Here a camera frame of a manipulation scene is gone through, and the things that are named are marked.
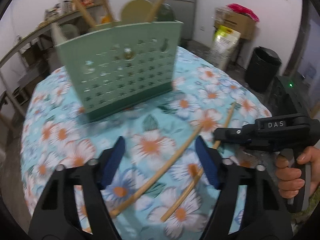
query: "pink bag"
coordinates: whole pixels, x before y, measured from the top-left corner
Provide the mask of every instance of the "pink bag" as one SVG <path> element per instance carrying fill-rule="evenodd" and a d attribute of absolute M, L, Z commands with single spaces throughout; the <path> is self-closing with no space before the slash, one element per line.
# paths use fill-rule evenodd
<path fill-rule="evenodd" d="M 252 10 L 250 10 L 240 4 L 232 3 L 232 4 L 227 5 L 227 7 L 229 7 L 231 10 L 233 10 L 236 13 L 244 13 L 247 16 L 249 16 L 252 20 L 254 20 L 255 22 L 259 22 L 258 16 L 256 16 Z"/>

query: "floral tablecloth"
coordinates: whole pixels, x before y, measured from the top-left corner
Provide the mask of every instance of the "floral tablecloth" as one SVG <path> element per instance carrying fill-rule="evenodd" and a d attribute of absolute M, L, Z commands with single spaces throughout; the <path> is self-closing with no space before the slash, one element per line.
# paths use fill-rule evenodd
<path fill-rule="evenodd" d="M 21 174 L 30 213 L 58 163 L 81 166 L 112 147 L 120 135 L 125 137 L 126 153 L 112 184 L 102 191 L 109 210 L 146 182 L 186 141 L 194 126 L 204 126 L 201 135 L 212 146 L 212 132 L 225 122 L 234 101 L 240 108 L 235 110 L 230 127 L 271 116 L 238 82 L 180 47 L 172 85 L 173 92 L 90 123 L 64 67 L 40 82 L 32 96 L 21 139 Z M 258 162 L 252 155 L 237 151 L 235 145 L 222 146 L 219 152 L 243 166 Z M 200 167 L 192 143 L 152 191 L 114 219 L 122 238 L 199 239 L 219 195 L 205 175 L 165 223 L 160 218 Z M 75 192 L 81 225 L 90 232 L 81 187 L 76 186 Z M 230 232 L 239 229 L 245 192 L 241 187 Z"/>

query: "screw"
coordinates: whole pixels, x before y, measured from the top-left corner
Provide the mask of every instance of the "screw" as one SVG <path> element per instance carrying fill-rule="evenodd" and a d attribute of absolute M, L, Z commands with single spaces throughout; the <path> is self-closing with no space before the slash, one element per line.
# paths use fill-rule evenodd
<path fill-rule="evenodd" d="M 256 169 L 257 169 L 258 171 L 265 171 L 265 170 L 266 170 L 265 166 L 263 166 L 263 165 L 257 165 L 257 166 L 256 166 Z"/>
<path fill-rule="evenodd" d="M 63 164 L 59 164 L 57 167 L 56 167 L 56 171 L 63 171 L 65 168 L 65 166 Z"/>
<path fill-rule="evenodd" d="M 231 160 L 231 159 L 223 159 L 222 160 L 222 163 L 224 164 L 224 165 L 232 165 L 233 164 L 233 161 Z"/>
<path fill-rule="evenodd" d="M 98 164 L 98 160 L 97 159 L 91 159 L 88 161 L 88 165 L 90 166 L 94 166 Z"/>

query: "wooden stick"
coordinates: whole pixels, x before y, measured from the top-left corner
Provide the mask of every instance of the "wooden stick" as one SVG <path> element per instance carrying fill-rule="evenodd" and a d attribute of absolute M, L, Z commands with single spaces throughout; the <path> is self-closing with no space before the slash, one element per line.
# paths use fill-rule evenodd
<path fill-rule="evenodd" d="M 101 0 L 101 2 L 102 2 L 102 5 L 103 5 L 104 9 L 106 10 L 106 13 L 110 17 L 110 21 L 114 22 L 114 17 L 113 17 L 112 11 L 111 11 L 109 0 Z"/>
<path fill-rule="evenodd" d="M 115 218 L 119 215 L 123 210 L 125 210 L 128 206 L 135 203 L 138 198 L 141 197 L 154 183 L 156 183 L 162 175 L 166 173 L 166 171 L 180 158 L 183 152 L 188 148 L 190 143 L 196 138 L 196 136 L 200 133 L 202 129 L 202 125 L 198 126 L 194 132 L 190 135 L 188 140 L 175 152 L 175 154 L 162 166 L 155 175 L 152 176 L 141 188 L 139 188 L 133 195 L 131 195 L 126 201 L 122 202 L 118 207 L 112 210 L 109 214 L 112 218 Z"/>
<path fill-rule="evenodd" d="M 233 103 L 231 108 L 229 109 L 229 114 L 228 117 L 224 123 L 224 127 L 227 128 L 232 114 L 233 114 L 233 110 L 235 109 L 236 103 Z M 216 141 L 215 144 L 213 145 L 213 149 L 218 149 L 218 147 L 220 146 L 220 141 Z M 167 210 L 167 212 L 161 217 L 161 221 L 162 222 L 166 222 L 167 219 L 177 210 L 177 208 L 182 204 L 182 202 L 186 199 L 186 197 L 190 194 L 190 192 L 192 191 L 192 189 L 197 185 L 199 179 L 201 178 L 201 176 L 203 175 L 204 170 L 203 168 L 201 168 L 198 173 L 196 174 L 196 176 L 193 178 L 192 182 L 189 184 L 189 186 L 183 191 L 183 193 L 181 194 L 181 196 L 178 198 L 178 200 Z"/>
<path fill-rule="evenodd" d="M 156 13 L 158 12 L 161 4 L 163 3 L 164 0 L 157 0 L 155 4 L 153 5 L 153 8 L 151 9 L 149 15 L 146 18 L 146 22 L 152 22 Z"/>
<path fill-rule="evenodd" d="M 72 1 L 75 3 L 79 11 L 82 13 L 82 17 L 87 22 L 87 24 L 89 24 L 91 28 L 94 28 L 96 26 L 96 22 L 92 18 L 92 16 L 87 12 L 86 8 L 82 5 L 80 0 L 72 0 Z"/>

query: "green plastic basket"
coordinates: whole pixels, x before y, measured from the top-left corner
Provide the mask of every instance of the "green plastic basket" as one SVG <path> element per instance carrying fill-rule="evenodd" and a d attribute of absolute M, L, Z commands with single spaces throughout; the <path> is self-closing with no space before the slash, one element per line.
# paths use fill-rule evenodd
<path fill-rule="evenodd" d="M 52 26 L 60 60 L 91 121 L 172 90 L 182 24 L 106 25 L 69 41 Z"/>

